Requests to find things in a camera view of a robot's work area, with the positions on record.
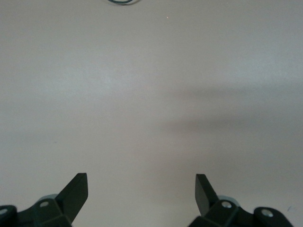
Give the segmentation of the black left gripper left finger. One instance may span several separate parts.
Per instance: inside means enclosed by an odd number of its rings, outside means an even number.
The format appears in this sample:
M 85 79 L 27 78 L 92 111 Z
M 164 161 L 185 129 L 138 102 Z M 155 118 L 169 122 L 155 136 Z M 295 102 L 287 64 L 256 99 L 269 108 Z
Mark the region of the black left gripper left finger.
M 86 173 L 78 173 L 57 195 L 49 195 L 33 205 L 34 226 L 71 227 L 88 198 Z

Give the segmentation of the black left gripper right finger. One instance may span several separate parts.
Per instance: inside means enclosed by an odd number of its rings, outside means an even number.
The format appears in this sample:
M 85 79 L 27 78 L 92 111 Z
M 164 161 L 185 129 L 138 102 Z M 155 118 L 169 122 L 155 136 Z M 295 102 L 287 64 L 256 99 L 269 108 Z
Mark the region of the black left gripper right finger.
M 229 199 L 220 199 L 205 174 L 197 174 L 195 200 L 200 212 L 190 227 L 252 227 L 253 215 Z

